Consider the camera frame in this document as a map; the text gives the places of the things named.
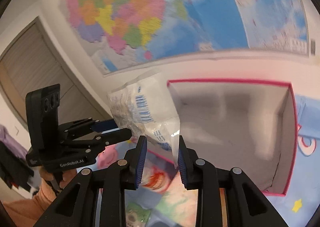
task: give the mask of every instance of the colorful map of china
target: colorful map of china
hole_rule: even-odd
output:
[[[88,42],[101,42],[123,55],[126,45],[146,50],[164,16],[164,0],[66,0],[69,22]],[[152,55],[146,51],[145,57]]]

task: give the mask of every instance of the plastic bag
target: plastic bag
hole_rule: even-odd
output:
[[[178,164],[180,120],[166,81],[148,71],[108,94],[109,107],[119,128],[129,128],[138,138],[172,151]]]

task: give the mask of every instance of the pink-edged box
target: pink-edged box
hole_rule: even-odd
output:
[[[288,82],[169,80],[187,147],[217,168],[241,168],[265,195],[285,196],[297,148]]]

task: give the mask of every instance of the world map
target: world map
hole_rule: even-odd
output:
[[[308,55],[301,0],[61,0],[60,8],[103,75],[224,49]]]

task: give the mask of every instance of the knit sweater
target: knit sweater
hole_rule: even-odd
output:
[[[40,190],[32,199],[4,203],[3,206],[17,227],[33,227],[55,198],[51,187],[42,179]]]

